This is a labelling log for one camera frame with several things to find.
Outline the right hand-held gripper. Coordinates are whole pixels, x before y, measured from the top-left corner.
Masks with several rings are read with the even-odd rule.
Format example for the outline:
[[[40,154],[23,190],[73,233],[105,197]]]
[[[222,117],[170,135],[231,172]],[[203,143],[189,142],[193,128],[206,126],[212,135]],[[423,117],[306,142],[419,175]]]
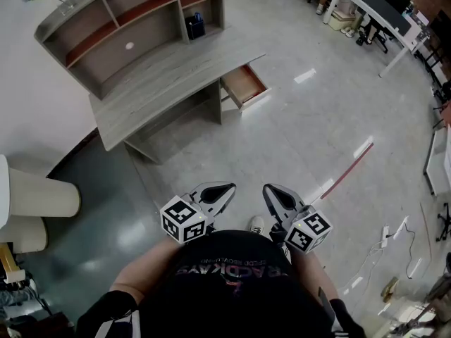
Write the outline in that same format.
[[[270,214],[277,220],[270,231],[279,246],[307,254],[320,246],[333,229],[322,211],[304,206],[298,193],[279,184],[265,184],[262,189]]]

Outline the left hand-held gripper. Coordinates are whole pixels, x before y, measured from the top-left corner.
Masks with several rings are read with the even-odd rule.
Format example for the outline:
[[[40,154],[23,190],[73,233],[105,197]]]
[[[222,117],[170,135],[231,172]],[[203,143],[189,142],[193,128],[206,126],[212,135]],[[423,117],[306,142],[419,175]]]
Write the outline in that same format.
[[[222,214],[235,196],[232,182],[205,182],[191,191],[201,208],[175,195],[160,209],[161,226],[166,234],[179,244],[186,244],[206,234],[216,216]]]

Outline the wooden drawer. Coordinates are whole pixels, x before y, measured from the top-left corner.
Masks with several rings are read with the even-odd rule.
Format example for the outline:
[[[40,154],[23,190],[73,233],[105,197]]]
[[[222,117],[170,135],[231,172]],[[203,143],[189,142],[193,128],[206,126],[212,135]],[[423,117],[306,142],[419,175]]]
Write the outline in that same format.
[[[271,91],[249,64],[225,74],[220,78],[220,83],[227,98],[232,100],[239,112],[259,102]]]

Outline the person's left forearm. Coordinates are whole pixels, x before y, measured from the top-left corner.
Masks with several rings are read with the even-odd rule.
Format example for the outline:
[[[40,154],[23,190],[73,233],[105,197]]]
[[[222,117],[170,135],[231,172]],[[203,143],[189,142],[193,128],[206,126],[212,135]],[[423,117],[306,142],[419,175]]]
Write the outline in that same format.
[[[158,282],[181,248],[182,244],[165,237],[148,252],[125,266],[114,280],[110,291],[126,292],[136,301],[141,301]]]

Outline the person's right forearm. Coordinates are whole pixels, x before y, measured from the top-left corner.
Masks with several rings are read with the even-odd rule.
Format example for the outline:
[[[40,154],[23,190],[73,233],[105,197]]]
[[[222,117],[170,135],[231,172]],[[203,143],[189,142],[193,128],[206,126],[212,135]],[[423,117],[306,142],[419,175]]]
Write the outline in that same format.
[[[313,251],[303,254],[290,247],[289,252],[291,264],[300,282],[318,302],[321,302],[319,289],[323,290],[328,300],[339,299],[335,285]]]

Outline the grey wooden desk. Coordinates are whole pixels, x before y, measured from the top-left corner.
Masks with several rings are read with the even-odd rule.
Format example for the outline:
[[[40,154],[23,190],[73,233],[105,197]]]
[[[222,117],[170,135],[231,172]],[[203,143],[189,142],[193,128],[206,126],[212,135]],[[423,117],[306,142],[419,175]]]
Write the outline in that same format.
[[[220,78],[264,56],[257,43],[235,29],[193,43],[165,44],[130,69],[103,98],[89,97],[104,148],[125,143],[157,163],[148,139],[199,106],[222,123]]]

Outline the white long office table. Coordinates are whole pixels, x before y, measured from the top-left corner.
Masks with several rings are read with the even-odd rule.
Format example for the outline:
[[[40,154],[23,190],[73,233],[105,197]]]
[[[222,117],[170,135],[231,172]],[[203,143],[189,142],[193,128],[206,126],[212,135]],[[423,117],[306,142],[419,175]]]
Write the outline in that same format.
[[[427,40],[427,37],[423,39],[419,39],[419,35],[421,32],[421,27],[411,18],[403,18],[410,24],[410,28],[405,36],[402,36],[397,27],[393,27],[386,19],[384,19],[380,14],[378,14],[370,5],[368,5],[363,0],[351,0],[353,3],[362,8],[366,13],[369,14],[371,18],[373,18],[378,24],[382,27],[387,28],[396,38],[396,40],[401,43],[402,49],[401,51],[389,62],[389,64],[379,72],[378,76],[380,78],[385,77],[389,71],[395,66],[395,64],[401,60],[407,52],[410,54],[414,54],[421,46],[424,45],[424,42]]]

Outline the black desk divider panel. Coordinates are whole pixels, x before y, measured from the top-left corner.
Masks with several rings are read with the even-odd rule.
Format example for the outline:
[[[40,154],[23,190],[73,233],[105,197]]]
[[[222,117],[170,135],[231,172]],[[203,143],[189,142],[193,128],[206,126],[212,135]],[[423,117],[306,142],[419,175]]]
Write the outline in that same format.
[[[384,19],[386,19],[393,27],[397,27],[402,36],[405,36],[410,28],[410,24],[404,20],[401,13],[395,10],[385,0],[363,0]]]

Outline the red floor tape strip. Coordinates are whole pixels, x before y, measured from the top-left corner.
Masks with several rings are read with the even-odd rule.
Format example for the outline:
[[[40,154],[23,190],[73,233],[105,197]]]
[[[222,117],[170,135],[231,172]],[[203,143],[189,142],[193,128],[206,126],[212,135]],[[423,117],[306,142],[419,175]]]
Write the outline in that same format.
[[[320,195],[320,200],[325,199],[350,173],[351,171],[357,166],[357,164],[367,155],[367,153],[372,149],[374,146],[374,143],[370,141],[369,143],[366,143],[363,147],[363,149],[357,154],[357,157],[354,159],[353,163],[346,169],[346,171],[330,185],[327,189],[324,190],[322,195]]]

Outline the person's black t-shirt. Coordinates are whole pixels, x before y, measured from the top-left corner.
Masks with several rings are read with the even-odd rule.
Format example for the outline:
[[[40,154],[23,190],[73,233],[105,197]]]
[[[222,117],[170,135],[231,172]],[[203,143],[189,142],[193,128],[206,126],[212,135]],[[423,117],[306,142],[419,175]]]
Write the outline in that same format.
[[[148,294],[105,293],[76,338],[366,338],[339,299],[319,299],[270,239],[216,231],[183,246]]]

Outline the black office chair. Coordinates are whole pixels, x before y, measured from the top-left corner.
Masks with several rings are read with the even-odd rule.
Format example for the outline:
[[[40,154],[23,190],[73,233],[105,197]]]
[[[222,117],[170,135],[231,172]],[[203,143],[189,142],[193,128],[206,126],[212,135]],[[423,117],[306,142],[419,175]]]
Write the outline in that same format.
[[[436,241],[445,241],[448,237],[451,237],[451,212],[449,203],[443,204],[445,209],[445,215],[438,214],[437,218],[443,223],[443,230],[438,237],[436,237]]]
[[[356,44],[359,45],[359,46],[363,46],[364,44],[365,44],[365,45],[368,45],[368,44],[366,44],[366,42],[364,41],[364,39],[365,39],[364,28],[365,28],[365,27],[366,27],[366,26],[363,26],[363,27],[360,27],[360,28],[359,28],[359,37],[358,37],[357,40],[356,40]],[[374,40],[378,41],[381,50],[383,51],[383,53],[386,54],[386,53],[388,52],[388,48],[387,48],[387,46],[386,46],[386,40],[387,40],[387,38],[386,38],[385,35],[381,36],[381,35],[380,35],[380,32],[381,32],[381,31],[378,30],[378,32],[376,33],[376,35],[375,35],[374,38],[373,38],[373,41],[374,41]]]

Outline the black pen holder box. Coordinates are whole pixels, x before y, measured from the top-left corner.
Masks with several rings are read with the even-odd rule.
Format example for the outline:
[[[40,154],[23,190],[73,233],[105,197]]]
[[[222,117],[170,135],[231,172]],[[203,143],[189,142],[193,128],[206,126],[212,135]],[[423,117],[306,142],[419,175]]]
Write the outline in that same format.
[[[187,36],[190,40],[195,40],[206,34],[204,19],[201,22],[195,20],[194,15],[185,18]]]

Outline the black tripod stand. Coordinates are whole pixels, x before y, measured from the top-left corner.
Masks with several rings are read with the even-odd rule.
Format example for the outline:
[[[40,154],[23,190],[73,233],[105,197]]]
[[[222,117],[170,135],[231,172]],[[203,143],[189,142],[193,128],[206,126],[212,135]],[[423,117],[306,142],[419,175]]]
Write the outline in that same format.
[[[451,338],[451,273],[447,271],[434,284],[426,296],[425,309],[415,318],[390,331],[403,337],[411,330],[432,329],[429,336],[421,338]]]

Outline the white cylindrical stand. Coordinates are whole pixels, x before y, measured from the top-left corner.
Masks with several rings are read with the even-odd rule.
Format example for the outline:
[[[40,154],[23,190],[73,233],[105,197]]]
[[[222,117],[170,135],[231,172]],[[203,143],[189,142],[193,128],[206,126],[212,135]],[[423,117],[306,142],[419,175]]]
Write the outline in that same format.
[[[69,218],[80,210],[80,193],[74,184],[12,168],[9,180],[11,215]]]
[[[43,251],[47,247],[47,229],[41,217],[13,215],[0,229],[0,243],[12,244],[14,254]]]

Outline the grey wooden hutch shelf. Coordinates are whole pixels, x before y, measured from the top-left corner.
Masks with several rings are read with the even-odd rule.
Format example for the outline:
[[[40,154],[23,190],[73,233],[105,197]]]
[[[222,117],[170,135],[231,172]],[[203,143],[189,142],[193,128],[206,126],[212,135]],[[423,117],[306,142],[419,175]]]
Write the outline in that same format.
[[[90,94],[101,99],[147,54],[188,43],[185,18],[200,13],[207,34],[225,27],[223,0],[70,0],[35,30],[35,39]],[[125,45],[135,46],[127,50]]]

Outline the cream storage bin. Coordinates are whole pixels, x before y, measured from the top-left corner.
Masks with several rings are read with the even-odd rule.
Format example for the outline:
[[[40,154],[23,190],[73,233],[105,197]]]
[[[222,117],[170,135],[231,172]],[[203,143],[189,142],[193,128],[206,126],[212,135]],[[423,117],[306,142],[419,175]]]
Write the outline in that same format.
[[[355,15],[346,14],[338,9],[334,9],[328,25],[335,31],[350,27],[355,20]]]

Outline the white round tabletop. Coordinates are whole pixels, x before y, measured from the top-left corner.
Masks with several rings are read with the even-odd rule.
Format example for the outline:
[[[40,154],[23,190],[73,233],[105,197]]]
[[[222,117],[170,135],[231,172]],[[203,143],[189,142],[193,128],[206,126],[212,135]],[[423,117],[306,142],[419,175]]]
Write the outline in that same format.
[[[0,154],[0,229],[10,215],[10,174],[6,157]]]

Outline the dark cluttered workbench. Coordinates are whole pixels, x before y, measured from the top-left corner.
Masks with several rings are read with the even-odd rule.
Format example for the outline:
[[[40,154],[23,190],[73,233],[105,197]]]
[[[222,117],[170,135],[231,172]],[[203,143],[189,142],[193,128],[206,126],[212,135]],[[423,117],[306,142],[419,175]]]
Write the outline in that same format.
[[[38,320],[32,315],[11,317],[7,308],[37,302],[48,316]],[[63,313],[52,313],[37,291],[36,282],[6,284],[0,278],[0,338],[75,338],[75,328]]]

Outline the white table with dark frame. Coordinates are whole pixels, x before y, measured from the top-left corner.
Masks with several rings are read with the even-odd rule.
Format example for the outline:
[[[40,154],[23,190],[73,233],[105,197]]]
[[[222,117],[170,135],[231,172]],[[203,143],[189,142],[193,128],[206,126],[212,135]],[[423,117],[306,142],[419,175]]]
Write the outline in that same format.
[[[423,174],[433,196],[451,192],[451,126],[433,133]]]

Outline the black metal frame rack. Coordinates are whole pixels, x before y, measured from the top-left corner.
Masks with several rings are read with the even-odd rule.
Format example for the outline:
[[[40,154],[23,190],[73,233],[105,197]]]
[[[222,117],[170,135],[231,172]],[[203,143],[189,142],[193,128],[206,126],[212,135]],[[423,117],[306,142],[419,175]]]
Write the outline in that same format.
[[[420,50],[417,50],[414,56],[423,63],[426,72],[438,86],[433,95],[444,104],[451,101],[451,78],[441,82],[434,71],[434,68],[439,68],[438,64],[442,64],[445,59],[451,62],[451,18],[443,9],[440,9],[428,26],[428,31],[438,39],[438,43],[435,46],[431,45],[431,51],[427,56],[422,55]]]

